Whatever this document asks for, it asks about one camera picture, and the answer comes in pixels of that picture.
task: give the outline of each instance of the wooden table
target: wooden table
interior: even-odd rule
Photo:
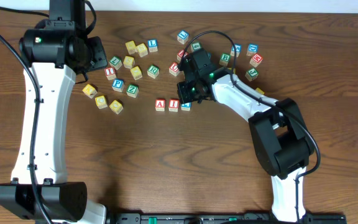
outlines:
[[[87,14],[88,23],[91,14]],[[0,12],[0,33],[17,48],[41,17]],[[85,181],[89,198],[114,211],[144,213],[242,213],[272,205],[270,177],[257,162],[248,124],[218,103],[194,104],[191,111],[156,112],[156,98],[177,98],[183,75],[169,65],[183,46],[182,29],[194,36],[220,30],[242,44],[237,73],[267,96],[294,99],[322,152],[318,172],[305,180],[305,207],[346,214],[358,223],[358,15],[273,13],[98,12],[91,35],[102,38],[108,58],[125,57],[124,43],[158,39],[158,52],[135,56],[143,78],[128,69],[117,73],[139,85],[137,98],[114,92],[102,70],[89,82],[108,100],[124,103],[120,115],[99,110],[76,85],[70,99],[66,136],[69,181]],[[218,35],[200,38],[219,56],[229,42]],[[264,61],[258,79],[246,81],[245,48],[259,44]],[[152,63],[160,76],[147,76]],[[0,183],[9,182],[18,154],[24,114],[22,67],[0,43]],[[315,154],[311,157],[314,165]],[[0,223],[22,221],[0,207]]]

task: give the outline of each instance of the white background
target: white background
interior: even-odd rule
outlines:
[[[358,0],[91,0],[95,10],[358,13]],[[0,0],[13,9],[48,10],[49,0]]]

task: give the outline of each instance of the toy block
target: toy block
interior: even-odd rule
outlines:
[[[114,71],[114,68],[105,68],[104,72],[108,80],[113,80],[117,78],[116,71]]]
[[[118,57],[114,56],[110,61],[110,66],[114,67],[116,70],[119,70],[122,66],[122,61]]]
[[[256,91],[257,93],[261,94],[261,95],[264,95],[264,94],[265,94],[265,92],[262,91],[260,88],[256,88],[255,91]]]
[[[147,50],[147,47],[145,44],[139,44],[136,46],[137,53],[139,53],[140,57],[145,57],[149,54],[149,51]]]
[[[258,45],[256,44],[248,45],[247,56],[253,56],[257,52],[258,52]]]
[[[219,64],[226,67],[230,61],[230,57],[231,56],[229,54],[223,53],[221,56],[221,60],[219,61]]]
[[[234,74],[236,74],[236,69],[228,68],[233,71]]]
[[[171,66],[169,66],[169,73],[171,73],[174,76],[178,76],[180,71],[178,68],[178,64],[176,62],[173,62]]]
[[[107,107],[107,100],[104,96],[98,96],[94,100],[96,101],[96,106],[98,106],[99,109]]]
[[[139,87],[135,85],[129,85],[127,89],[127,95],[131,96],[133,98],[137,97],[137,94],[139,93]]]
[[[110,109],[114,112],[114,113],[116,113],[116,114],[119,114],[121,111],[122,111],[122,109],[124,109],[123,107],[122,107],[122,104],[120,104],[117,100],[114,100],[111,104],[110,104]]]
[[[248,72],[246,73],[246,78],[248,79],[248,81],[252,81],[254,79],[256,79],[256,77],[258,77],[258,71],[254,68],[251,68],[250,70],[248,70]]]
[[[132,76],[134,77],[134,80],[138,80],[143,77],[142,70],[139,68],[139,66],[131,68],[131,73]]]
[[[185,52],[185,50],[181,50],[181,51],[179,51],[179,53],[177,54],[177,59],[178,59],[179,62],[181,61],[181,57],[183,56],[183,53],[184,53],[184,52]]]
[[[90,84],[87,84],[85,88],[82,89],[82,92],[84,92],[85,95],[87,95],[91,99],[98,93],[96,89]]]
[[[180,33],[178,34],[178,41],[181,44],[185,44],[187,40],[189,40],[189,33],[184,30],[180,31]]]
[[[241,52],[241,44],[234,44],[236,46],[237,57],[240,55]],[[234,47],[231,47],[230,55],[234,57]]]
[[[113,88],[114,91],[118,91],[120,93],[122,93],[123,89],[124,89],[124,80],[119,80],[119,79],[115,79],[114,82],[112,83],[111,87]]]
[[[180,108],[181,108],[181,110],[184,110],[184,111],[190,111],[191,103],[182,104]]]
[[[158,51],[158,43],[156,39],[148,40],[147,44],[149,45],[149,52],[157,52]]]
[[[179,109],[179,100],[170,100],[169,101],[169,111],[178,112]]]
[[[156,78],[160,74],[160,69],[155,65],[151,65],[147,70],[147,74],[152,78]]]
[[[130,56],[125,56],[124,59],[124,67],[126,68],[133,68],[135,66],[135,59]]]
[[[259,54],[255,54],[254,56],[252,56],[251,61],[249,63],[256,68],[262,62],[263,59],[264,58]]]
[[[195,52],[198,49],[201,49],[202,46],[199,42],[195,42],[191,44],[191,52]]]
[[[134,54],[137,52],[136,50],[136,44],[135,42],[132,40],[132,41],[129,41],[129,42],[126,42],[125,43],[125,46],[127,46],[127,50],[128,50],[128,53],[129,54]]]
[[[155,100],[155,110],[165,111],[165,100]]]

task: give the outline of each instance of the wood grain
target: wood grain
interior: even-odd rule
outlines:
[[[40,19],[0,12],[0,33],[17,48]],[[343,212],[348,223],[358,223],[358,14],[98,12],[92,35],[102,38],[109,58],[124,58],[129,40],[156,38],[158,52],[135,56],[144,73],[140,80],[124,67],[117,71],[127,84],[139,85],[137,98],[113,92],[103,71],[90,73],[101,94],[124,103],[120,115],[97,109],[81,92],[84,84],[74,87],[66,137],[69,181],[85,181],[90,199],[114,210],[236,213],[271,207],[270,177],[240,116],[213,102],[193,105],[190,112],[154,109],[156,98],[176,98],[176,83],[183,80],[168,72],[183,48],[176,40],[182,29],[191,36],[220,30],[243,49],[259,44],[264,61],[258,79],[246,81],[245,51],[237,73],[268,96],[293,98],[323,155],[320,170],[305,180],[305,207]],[[230,52],[220,36],[200,42],[216,63]],[[156,80],[147,76],[152,63],[160,67]],[[0,183],[9,181],[16,161],[24,100],[22,68],[0,43]],[[0,223],[7,222],[24,221],[0,207]]]

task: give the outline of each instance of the black cable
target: black cable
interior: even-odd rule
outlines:
[[[45,13],[42,13],[42,12],[34,12],[34,11],[18,10],[18,9],[8,9],[8,8],[1,7],[1,6],[0,6],[0,10],[7,11],[7,12],[16,12],[16,13],[23,13],[23,14],[31,14],[31,15],[49,17],[48,14],[45,14]]]
[[[181,61],[180,63],[183,63],[183,58],[185,56],[185,53],[186,53],[186,50],[187,48],[189,47],[189,45],[194,41],[196,40],[198,37],[201,37],[202,35],[205,35],[205,34],[210,34],[210,33],[215,33],[215,34],[221,34],[223,36],[225,36],[227,39],[229,39],[230,43],[232,44],[232,47],[234,48],[234,60],[233,60],[233,66],[232,66],[232,70],[235,69],[236,67],[236,55],[237,55],[237,49],[236,49],[236,45],[234,44],[233,40],[228,36],[226,35],[225,33],[223,32],[220,32],[220,31],[216,31],[216,30],[209,30],[209,31],[205,31],[205,32],[202,32],[200,34],[198,34],[197,36],[195,36],[194,38],[192,38],[192,40],[187,44],[186,48],[185,48],[185,51],[181,57]],[[291,114],[290,112],[287,112],[281,108],[279,108],[278,106],[276,105],[273,105],[273,104],[270,104],[270,103],[267,103],[267,102],[264,102],[262,97],[261,98],[258,98],[254,95],[251,95],[250,93],[246,92],[245,90],[243,90],[239,85],[237,85],[237,81],[234,80],[234,77],[233,77],[233,74],[230,74],[230,80],[231,82],[233,83],[233,85],[239,89],[243,94],[249,96],[250,98],[258,101],[259,103],[262,103],[263,105],[266,105],[266,106],[269,106],[271,107],[273,110],[276,110],[278,111],[279,113],[283,114],[284,116],[286,116],[287,118],[290,118],[292,119],[296,125],[298,125],[301,130],[307,135],[307,137],[310,139],[315,151],[316,151],[316,156],[317,156],[317,160],[316,160],[316,164],[314,165],[314,167],[302,174],[298,174],[296,177],[295,177],[295,198],[296,198],[296,204],[295,204],[295,210],[296,210],[296,218],[297,218],[297,222],[299,223],[300,221],[300,218],[299,218],[299,208],[298,208],[298,198],[299,198],[299,190],[298,190],[298,185],[299,185],[299,178],[301,177],[304,177],[306,175],[309,175],[311,173],[313,173],[314,171],[316,171],[318,169],[318,167],[320,166],[320,163],[321,163],[321,154],[320,154],[320,150],[318,148],[318,145],[317,145],[317,142],[316,140],[314,140],[314,137],[310,134],[310,132],[303,126],[302,122],[296,117],[294,116],[293,114]]]
[[[34,86],[35,91],[35,110],[34,110],[34,120],[32,124],[32,132],[31,132],[31,141],[30,141],[30,178],[31,178],[31,186],[32,191],[35,197],[35,202],[37,203],[38,207],[40,208],[42,215],[44,216],[45,220],[48,224],[53,224],[52,220],[50,219],[47,211],[45,210],[44,205],[42,204],[40,194],[37,191],[37,180],[35,179],[35,166],[34,166],[34,148],[35,148],[35,137],[37,135],[37,125],[38,125],[38,116],[40,111],[40,89],[38,87],[37,81],[35,80],[33,74],[31,73],[30,69],[25,65],[23,59],[20,55],[16,52],[16,50],[0,35],[0,41],[12,52],[12,54],[18,59],[20,64],[23,66],[24,70],[29,75],[29,78]]]
[[[89,1],[85,1],[85,4],[87,4],[88,7],[91,9],[91,12],[92,12],[92,15],[93,15],[93,21],[92,21],[91,25],[89,25],[85,30],[86,35],[88,35],[88,34],[90,34],[92,32],[92,30],[94,29],[94,27],[96,25],[96,12],[94,11],[94,9],[92,7],[92,4]]]

